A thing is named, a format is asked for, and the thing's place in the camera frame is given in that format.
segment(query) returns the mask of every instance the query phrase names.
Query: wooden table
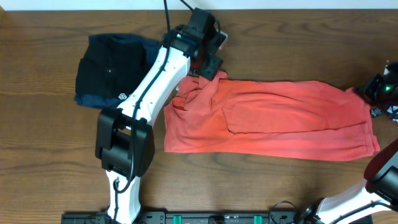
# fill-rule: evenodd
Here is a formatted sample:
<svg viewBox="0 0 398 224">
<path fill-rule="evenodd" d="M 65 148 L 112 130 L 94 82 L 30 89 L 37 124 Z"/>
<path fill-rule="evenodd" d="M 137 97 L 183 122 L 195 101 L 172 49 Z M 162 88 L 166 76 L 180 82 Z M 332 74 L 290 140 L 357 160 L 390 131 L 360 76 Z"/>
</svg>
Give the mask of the wooden table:
<svg viewBox="0 0 398 224">
<path fill-rule="evenodd" d="M 218 55 L 233 79 L 320 80 L 359 85 L 398 60 L 398 11 L 215 11 L 229 42 Z M 172 26 L 188 11 L 171 11 Z M 0 24 L 0 223 L 60 223 L 63 212 L 109 205 L 94 156 L 99 110 L 73 100 L 88 36 L 128 32 L 159 39 L 162 11 L 7 12 Z M 363 178 L 371 158 L 322 162 L 244 154 L 164 153 L 164 116 L 141 202 L 169 210 L 267 210 L 280 200 L 305 207 Z M 374 120 L 382 148 L 398 124 Z M 376 223 L 397 223 L 378 213 Z"/>
</svg>

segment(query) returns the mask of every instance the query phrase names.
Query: dark blue cloth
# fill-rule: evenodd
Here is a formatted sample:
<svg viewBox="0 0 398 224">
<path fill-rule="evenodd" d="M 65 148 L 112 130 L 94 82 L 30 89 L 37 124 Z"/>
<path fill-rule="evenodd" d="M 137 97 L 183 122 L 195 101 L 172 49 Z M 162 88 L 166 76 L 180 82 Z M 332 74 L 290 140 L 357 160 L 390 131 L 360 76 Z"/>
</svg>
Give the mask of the dark blue cloth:
<svg viewBox="0 0 398 224">
<path fill-rule="evenodd" d="M 96 34 L 88 37 L 88 42 L 98 39 L 112 39 L 115 42 L 128 44 L 134 42 L 141 42 L 146 51 L 146 63 L 152 66 L 157 58 L 160 49 L 160 43 L 157 40 L 146 39 L 135 34 Z M 90 108 L 103 109 L 103 108 L 117 108 L 118 105 L 124 100 L 119 98 L 103 98 L 97 95 L 76 95 L 75 101 L 77 105 L 86 106 Z"/>
</svg>

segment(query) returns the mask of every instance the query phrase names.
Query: red cloth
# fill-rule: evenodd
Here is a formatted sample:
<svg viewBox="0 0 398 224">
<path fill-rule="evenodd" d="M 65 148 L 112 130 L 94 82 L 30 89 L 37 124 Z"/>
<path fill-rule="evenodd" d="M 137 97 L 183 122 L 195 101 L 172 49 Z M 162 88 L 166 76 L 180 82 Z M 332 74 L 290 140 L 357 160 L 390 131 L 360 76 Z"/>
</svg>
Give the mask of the red cloth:
<svg viewBox="0 0 398 224">
<path fill-rule="evenodd" d="M 367 105 L 318 81 L 185 77 L 164 108 L 167 152 L 238 152 L 350 161 L 380 150 Z"/>
</svg>

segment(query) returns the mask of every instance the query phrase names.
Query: white logo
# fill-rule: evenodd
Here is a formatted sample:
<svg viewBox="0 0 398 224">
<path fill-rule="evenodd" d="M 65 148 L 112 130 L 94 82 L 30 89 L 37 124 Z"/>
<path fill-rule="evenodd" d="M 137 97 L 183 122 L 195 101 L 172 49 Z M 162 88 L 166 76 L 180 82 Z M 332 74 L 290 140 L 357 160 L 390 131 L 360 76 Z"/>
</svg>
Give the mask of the white logo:
<svg viewBox="0 0 398 224">
<path fill-rule="evenodd" d="M 124 94 L 124 93 L 120 93 L 120 95 L 119 95 L 119 99 L 120 99 L 120 100 L 125 100 L 125 99 L 127 99 L 127 96 L 126 96 L 126 94 Z"/>
</svg>

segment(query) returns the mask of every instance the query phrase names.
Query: green strip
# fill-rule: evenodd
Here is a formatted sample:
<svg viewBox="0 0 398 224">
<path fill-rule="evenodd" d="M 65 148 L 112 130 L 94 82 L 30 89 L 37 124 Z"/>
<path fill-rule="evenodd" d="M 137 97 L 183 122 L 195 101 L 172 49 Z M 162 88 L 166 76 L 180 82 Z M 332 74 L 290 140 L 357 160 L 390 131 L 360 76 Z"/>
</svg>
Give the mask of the green strip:
<svg viewBox="0 0 398 224">
<path fill-rule="evenodd" d="M 173 224 L 181 224 L 181 215 L 173 216 Z"/>
<path fill-rule="evenodd" d="M 259 215 L 254 216 L 254 224 L 262 224 L 262 217 Z"/>
</svg>

